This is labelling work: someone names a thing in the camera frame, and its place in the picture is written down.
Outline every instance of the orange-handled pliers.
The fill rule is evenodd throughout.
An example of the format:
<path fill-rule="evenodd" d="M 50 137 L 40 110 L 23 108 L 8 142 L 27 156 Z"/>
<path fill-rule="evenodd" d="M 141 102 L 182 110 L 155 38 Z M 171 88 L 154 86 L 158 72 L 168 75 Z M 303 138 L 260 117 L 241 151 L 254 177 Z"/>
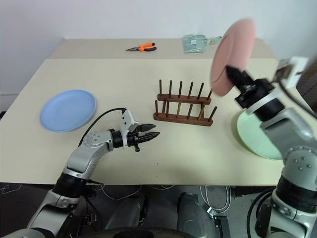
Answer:
<path fill-rule="evenodd" d="M 147 48 L 150 46 L 155 46 L 155 43 L 153 43 L 153 42 L 145 43 L 145 44 L 139 45 L 137 47 L 129 48 L 125 51 L 155 51 L 157 49 L 156 47 Z"/>

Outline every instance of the tabletop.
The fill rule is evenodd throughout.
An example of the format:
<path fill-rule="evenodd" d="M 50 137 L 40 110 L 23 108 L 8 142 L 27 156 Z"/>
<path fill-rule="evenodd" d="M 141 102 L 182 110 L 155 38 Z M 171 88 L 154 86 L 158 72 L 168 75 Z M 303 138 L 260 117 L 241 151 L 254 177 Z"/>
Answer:
<path fill-rule="evenodd" d="M 210 85 L 212 59 L 47 59 L 21 91 L 0 121 L 0 180 L 18 183 L 54 184 L 70 154 L 89 124 L 102 112 L 116 107 L 133 111 L 140 123 L 153 123 L 160 135 L 134 147 L 117 148 L 100 159 L 92 176 L 105 184 L 214 184 L 274 185 L 283 167 L 282 161 L 265 159 L 246 149 L 236 132 L 236 120 L 242 112 L 234 101 L 239 94 L 233 89 L 224 97 L 211 96 L 205 107 L 208 117 L 218 106 L 211 127 L 178 124 L 153 119 L 159 80 L 163 92 L 187 94 L 194 82 L 192 95 L 205 83 L 202 96 Z M 247 71 L 254 78 L 271 78 L 277 60 L 250 59 Z M 83 127 L 56 133 L 43 128 L 39 115 L 54 95 L 71 89 L 83 89 L 97 99 L 93 118 Z M 301 98 L 296 90 L 293 93 Z M 293 106 L 311 124 L 316 123 L 284 96 L 281 101 Z M 182 104 L 180 114 L 188 112 Z M 177 103 L 169 111 L 176 112 Z M 192 115 L 198 115 L 194 105 Z M 119 129 L 119 112 L 102 118 L 93 130 Z"/>

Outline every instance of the blue plate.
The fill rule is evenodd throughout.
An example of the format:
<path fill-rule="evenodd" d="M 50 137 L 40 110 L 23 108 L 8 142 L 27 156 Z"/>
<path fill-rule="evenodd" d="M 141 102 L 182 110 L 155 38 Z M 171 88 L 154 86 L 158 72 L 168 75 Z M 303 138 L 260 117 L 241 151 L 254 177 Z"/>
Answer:
<path fill-rule="evenodd" d="M 43 127 L 55 132 L 77 129 L 94 115 L 96 100 L 84 90 L 70 90 L 57 94 L 43 107 L 40 121 Z"/>

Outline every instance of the green plate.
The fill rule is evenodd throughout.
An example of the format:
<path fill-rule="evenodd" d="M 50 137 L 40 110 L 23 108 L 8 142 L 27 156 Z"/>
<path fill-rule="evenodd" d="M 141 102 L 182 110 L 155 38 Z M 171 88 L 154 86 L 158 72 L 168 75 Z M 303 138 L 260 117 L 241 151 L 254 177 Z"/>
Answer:
<path fill-rule="evenodd" d="M 241 140 L 253 153 L 268 159 L 281 160 L 281 153 L 261 130 L 260 124 L 261 121 L 254 114 L 243 112 L 237 120 Z"/>

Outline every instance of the white wall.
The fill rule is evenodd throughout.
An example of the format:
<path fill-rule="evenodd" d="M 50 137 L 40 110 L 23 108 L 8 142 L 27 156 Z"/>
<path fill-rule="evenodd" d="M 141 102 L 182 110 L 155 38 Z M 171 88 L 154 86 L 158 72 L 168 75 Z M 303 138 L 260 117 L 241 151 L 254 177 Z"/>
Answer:
<path fill-rule="evenodd" d="M 316 0 L 0 0 L 0 100 L 18 93 L 63 37 L 218 36 L 251 17 L 278 58 L 313 57 L 316 11 Z"/>

